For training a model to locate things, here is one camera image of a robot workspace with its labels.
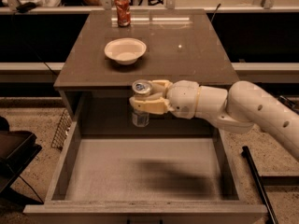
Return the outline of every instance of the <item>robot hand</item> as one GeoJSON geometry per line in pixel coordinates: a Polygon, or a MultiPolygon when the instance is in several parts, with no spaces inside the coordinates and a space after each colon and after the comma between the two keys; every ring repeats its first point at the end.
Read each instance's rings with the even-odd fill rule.
{"type": "Polygon", "coordinates": [[[299,160],[298,115],[250,82],[238,81],[227,91],[186,80],[174,84],[168,80],[138,80],[133,90],[130,104],[135,110],[201,118],[233,133],[248,132],[256,123],[299,160]]]}

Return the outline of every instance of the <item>open drawer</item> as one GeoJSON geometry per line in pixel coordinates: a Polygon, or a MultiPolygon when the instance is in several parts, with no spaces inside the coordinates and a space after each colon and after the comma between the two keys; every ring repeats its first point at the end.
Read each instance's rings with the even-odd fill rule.
{"type": "Polygon", "coordinates": [[[43,205],[42,223],[253,223],[230,152],[201,119],[130,119],[128,95],[82,93],[43,205]]]}

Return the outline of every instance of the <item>floor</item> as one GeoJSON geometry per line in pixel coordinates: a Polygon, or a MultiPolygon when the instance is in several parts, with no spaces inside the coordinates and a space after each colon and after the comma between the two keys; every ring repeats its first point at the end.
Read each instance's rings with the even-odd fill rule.
{"type": "MultiPolygon", "coordinates": [[[[10,130],[27,130],[36,134],[36,142],[43,147],[40,153],[22,173],[22,177],[45,200],[47,190],[59,159],[57,129],[65,109],[60,98],[0,98],[0,116],[5,117],[10,130]]],[[[227,133],[225,139],[234,157],[240,185],[248,203],[261,203],[248,164],[240,155],[243,146],[248,146],[260,174],[298,175],[299,163],[290,156],[271,136],[254,126],[249,133],[227,133]]],[[[38,200],[34,193],[17,179],[11,186],[29,198],[38,200]]],[[[299,187],[267,187],[270,202],[279,223],[297,224],[299,217],[299,187]]],[[[22,213],[24,206],[0,198],[0,223],[36,224],[22,213]]],[[[261,218],[257,224],[265,223],[261,218]]]]}

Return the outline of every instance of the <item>black pole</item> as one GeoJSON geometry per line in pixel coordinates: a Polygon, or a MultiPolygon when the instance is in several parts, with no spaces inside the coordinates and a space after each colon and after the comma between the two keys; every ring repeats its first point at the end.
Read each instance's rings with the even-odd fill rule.
{"type": "Polygon", "coordinates": [[[277,217],[275,216],[274,210],[272,208],[272,205],[269,201],[269,198],[267,196],[267,193],[263,187],[263,181],[261,179],[261,177],[259,176],[258,170],[256,169],[256,166],[254,164],[253,158],[251,157],[249,148],[247,146],[243,146],[242,147],[243,152],[242,152],[242,156],[244,158],[246,158],[248,164],[249,164],[249,168],[251,170],[251,174],[253,176],[253,179],[255,181],[255,185],[260,193],[261,199],[263,201],[263,204],[267,207],[268,209],[268,213],[269,213],[269,217],[270,217],[270,221],[272,221],[273,224],[278,224],[278,220],[277,217]]]}

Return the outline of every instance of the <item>soda can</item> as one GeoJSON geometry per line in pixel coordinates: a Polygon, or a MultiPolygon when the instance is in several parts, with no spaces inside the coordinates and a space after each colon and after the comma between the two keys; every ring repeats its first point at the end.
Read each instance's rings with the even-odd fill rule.
{"type": "Polygon", "coordinates": [[[131,23],[131,12],[129,0],[114,0],[118,13],[118,25],[128,26],[131,23]]]}

